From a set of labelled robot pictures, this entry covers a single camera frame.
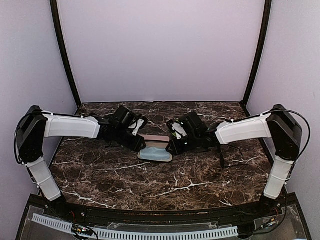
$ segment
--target white wall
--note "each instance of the white wall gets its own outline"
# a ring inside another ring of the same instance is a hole
[[[61,60],[50,1],[0,1],[0,239],[16,238],[30,193],[27,169],[14,158],[14,132],[32,105],[73,114],[76,110]],[[59,139],[47,139],[49,162]]]
[[[83,102],[242,100],[264,0],[58,2]]]
[[[319,13],[320,2],[316,0],[273,1],[264,52],[248,104],[250,113],[257,114],[280,103],[310,122],[311,142],[294,169],[288,190],[296,192],[313,239],[320,236]]]

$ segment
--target black post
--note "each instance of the black post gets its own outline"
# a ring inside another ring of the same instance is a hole
[[[60,54],[62,57],[64,69],[66,76],[69,81],[69,85],[73,94],[74,101],[78,107],[81,106],[81,100],[80,96],[77,90],[77,86],[75,83],[74,76],[71,71],[70,63],[69,63],[69,58],[66,50],[66,45],[64,41],[64,36],[62,33],[62,28],[61,28],[61,23],[60,23],[60,18],[59,18],[59,11],[58,11],[58,4],[57,0],[50,0],[50,5],[51,5],[51,12],[52,12],[52,18],[53,18],[53,23],[54,23],[54,28],[55,28],[55,34],[56,38],[58,40],[59,48],[60,48]]]
[[[272,0],[265,0],[259,41],[258,41],[258,45],[256,47],[256,52],[255,52],[255,56],[254,56],[254,60],[253,60],[253,65],[252,65],[248,85],[246,86],[245,94],[244,94],[244,97],[242,100],[242,104],[244,107],[247,107],[252,89],[255,84],[262,52],[263,52],[264,45],[265,45],[268,23],[269,23],[269,18],[270,18],[271,4],[272,4]]]

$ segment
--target brown marble tabletop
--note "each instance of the brown marble tabletop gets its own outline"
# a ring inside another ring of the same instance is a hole
[[[166,122],[196,111],[210,125],[245,114],[236,102],[87,103],[79,115],[114,113],[123,105],[149,119],[139,131],[170,136]],[[257,139],[222,146],[226,166],[213,148],[175,156],[169,163],[144,161],[137,153],[103,140],[64,138],[50,167],[70,203],[101,208],[173,211],[252,203],[263,193],[271,165]]]

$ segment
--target dark marble surface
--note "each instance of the dark marble surface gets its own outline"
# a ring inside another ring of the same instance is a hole
[[[208,125],[245,114],[232,102],[88,103],[79,115],[113,113],[124,105],[149,119],[139,134],[169,136],[166,122],[196,111]],[[226,166],[216,149],[196,149],[169,163],[143,161],[137,153],[103,140],[65,138],[52,174],[71,203],[123,210],[172,211],[234,206],[258,201],[271,170],[256,139],[223,146]]]

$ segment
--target white vent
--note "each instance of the white vent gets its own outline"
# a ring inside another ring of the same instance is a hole
[[[32,221],[49,228],[72,234],[72,223],[53,219],[34,213]],[[215,240],[237,237],[238,227],[227,227],[215,230],[178,232],[178,233],[150,233],[150,232],[130,232],[114,231],[95,227],[93,229],[100,240]]]

